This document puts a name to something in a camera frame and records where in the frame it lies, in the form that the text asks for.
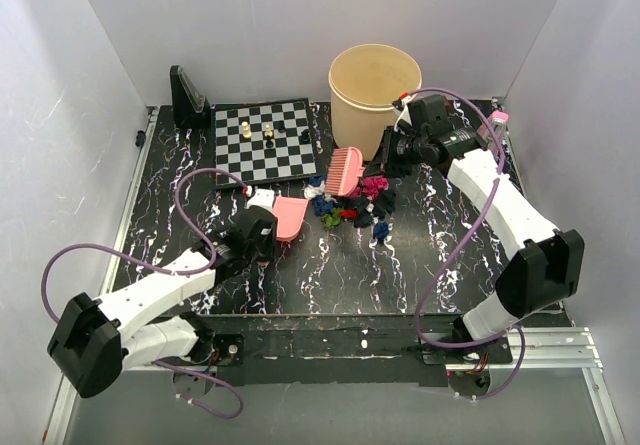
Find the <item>pink hand brush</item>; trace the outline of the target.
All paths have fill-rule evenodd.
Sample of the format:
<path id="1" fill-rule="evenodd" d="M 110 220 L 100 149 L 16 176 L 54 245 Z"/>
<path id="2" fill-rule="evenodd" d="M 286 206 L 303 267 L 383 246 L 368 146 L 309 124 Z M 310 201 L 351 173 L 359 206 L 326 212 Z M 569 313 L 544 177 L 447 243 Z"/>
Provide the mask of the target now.
<path id="1" fill-rule="evenodd" d="M 339 197 L 350 195 L 357 187 L 363 172 L 363 157 L 358 148 L 335 149 L 329 163 L 325 192 Z"/>

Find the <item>pink plastic dustpan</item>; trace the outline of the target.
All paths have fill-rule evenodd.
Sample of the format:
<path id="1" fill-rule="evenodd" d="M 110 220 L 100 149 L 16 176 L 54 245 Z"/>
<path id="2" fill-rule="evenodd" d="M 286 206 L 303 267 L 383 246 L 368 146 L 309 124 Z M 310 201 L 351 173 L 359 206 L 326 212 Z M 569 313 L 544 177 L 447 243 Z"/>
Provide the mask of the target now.
<path id="1" fill-rule="evenodd" d="M 273 206 L 273 214 L 277 218 L 276 239 L 279 242 L 291 242 L 300 233 L 308 200 L 278 196 Z"/>

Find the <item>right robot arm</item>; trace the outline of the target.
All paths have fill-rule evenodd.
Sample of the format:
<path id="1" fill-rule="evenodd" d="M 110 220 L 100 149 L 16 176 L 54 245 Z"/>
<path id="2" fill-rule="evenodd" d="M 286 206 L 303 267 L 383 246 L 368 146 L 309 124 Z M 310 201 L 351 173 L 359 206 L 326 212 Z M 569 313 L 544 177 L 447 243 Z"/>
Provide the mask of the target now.
<path id="1" fill-rule="evenodd" d="M 585 242 L 576 230 L 561 230 L 524 197 L 504 171 L 506 153 L 499 112 L 481 115 L 480 128 L 457 126 L 447 102 L 454 92 L 423 88 L 406 92 L 392 104 L 394 125 L 385 129 L 382 170 L 426 164 L 439 170 L 476 207 L 479 216 L 445 264 L 451 266 L 482 223 L 499 239 L 509 260 L 493 292 L 457 318 L 449 341 L 422 331 L 420 342 L 454 350 L 475 362 L 489 342 L 522 319 L 576 294 Z"/>

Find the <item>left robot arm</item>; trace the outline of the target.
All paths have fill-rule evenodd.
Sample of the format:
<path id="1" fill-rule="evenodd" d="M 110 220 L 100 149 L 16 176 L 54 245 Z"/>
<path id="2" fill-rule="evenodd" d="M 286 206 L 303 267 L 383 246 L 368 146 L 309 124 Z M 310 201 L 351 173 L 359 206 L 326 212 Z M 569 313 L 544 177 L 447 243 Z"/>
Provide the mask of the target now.
<path id="1" fill-rule="evenodd" d="M 83 398 L 105 391 L 122 372 L 157 359 L 205 363 L 214 352 L 214 331 L 192 312 L 170 319 L 163 314 L 252 263 L 272 259 L 277 224 L 272 212 L 251 206 L 222 234 L 183 252 L 172 264 L 176 273 L 152 273 L 97 298 L 75 296 L 60 317 L 48 354 Z"/>

